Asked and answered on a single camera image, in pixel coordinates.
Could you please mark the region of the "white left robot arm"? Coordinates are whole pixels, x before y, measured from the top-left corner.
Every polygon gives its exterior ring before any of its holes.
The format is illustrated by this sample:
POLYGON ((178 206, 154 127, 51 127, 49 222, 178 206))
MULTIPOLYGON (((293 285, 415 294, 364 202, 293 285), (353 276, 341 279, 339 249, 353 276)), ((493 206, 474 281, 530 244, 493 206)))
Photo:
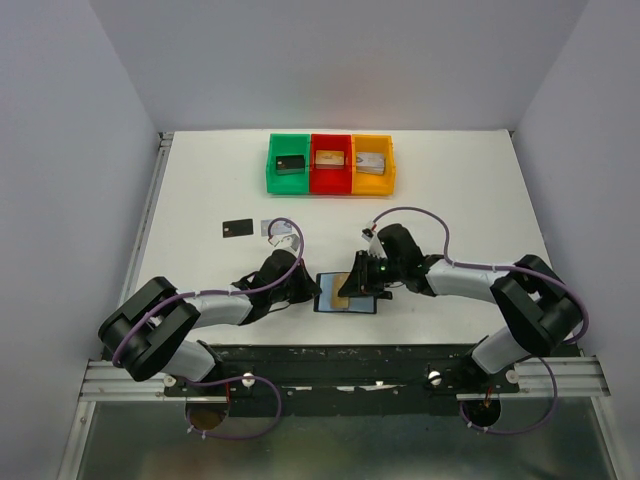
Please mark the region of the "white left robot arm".
POLYGON ((141 382, 158 373, 187 378, 201 395, 214 393, 222 380, 217 359, 200 341, 188 341, 194 328, 245 326, 278 303, 305 303, 321 293, 304 261, 274 250, 259 270, 207 294, 179 293, 163 276, 143 285, 99 327, 98 338, 112 363, 141 382))

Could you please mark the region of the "grey credit card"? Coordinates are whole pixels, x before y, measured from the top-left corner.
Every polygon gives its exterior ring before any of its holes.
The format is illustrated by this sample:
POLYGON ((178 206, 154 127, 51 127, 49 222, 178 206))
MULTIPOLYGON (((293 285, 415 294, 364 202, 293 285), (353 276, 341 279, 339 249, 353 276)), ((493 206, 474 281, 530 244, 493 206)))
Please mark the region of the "grey credit card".
POLYGON ((253 234, 254 224, 251 218, 227 220, 222 223, 223 238, 252 236, 253 234))

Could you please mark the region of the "silver VIP credit card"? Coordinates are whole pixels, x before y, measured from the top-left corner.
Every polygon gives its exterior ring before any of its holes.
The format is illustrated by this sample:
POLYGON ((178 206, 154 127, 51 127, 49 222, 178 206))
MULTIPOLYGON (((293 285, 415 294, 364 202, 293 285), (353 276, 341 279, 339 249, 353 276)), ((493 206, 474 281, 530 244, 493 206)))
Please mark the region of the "silver VIP credit card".
POLYGON ((263 237, 291 234, 293 229, 288 221, 263 219, 260 222, 261 235, 263 237))

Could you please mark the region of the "black leather card holder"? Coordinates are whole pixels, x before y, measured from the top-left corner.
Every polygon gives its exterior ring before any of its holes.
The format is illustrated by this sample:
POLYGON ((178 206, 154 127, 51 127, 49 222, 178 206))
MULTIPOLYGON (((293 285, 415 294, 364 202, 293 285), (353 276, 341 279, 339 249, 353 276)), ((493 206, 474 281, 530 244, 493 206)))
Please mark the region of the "black leather card holder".
POLYGON ((332 310, 330 307, 332 277, 343 272, 323 272, 316 275, 316 283, 321 288, 321 294, 314 299, 313 311, 316 313, 349 313, 375 315, 377 313, 378 299, 368 297, 348 297, 349 308, 346 311, 332 310))

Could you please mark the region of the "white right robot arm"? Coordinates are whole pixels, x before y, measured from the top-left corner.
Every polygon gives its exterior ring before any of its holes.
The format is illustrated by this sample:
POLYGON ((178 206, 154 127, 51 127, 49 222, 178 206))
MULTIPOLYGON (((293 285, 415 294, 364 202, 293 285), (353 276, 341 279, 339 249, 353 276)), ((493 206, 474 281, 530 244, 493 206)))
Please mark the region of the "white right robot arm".
POLYGON ((588 325, 584 306, 536 255, 510 265, 456 263, 444 254, 423 254, 400 224, 363 234, 370 248, 355 254, 338 296, 389 297, 388 287, 399 283, 419 295, 497 306, 505 326, 476 344, 459 370, 471 391, 485 390, 510 364, 551 354, 575 328, 588 325))

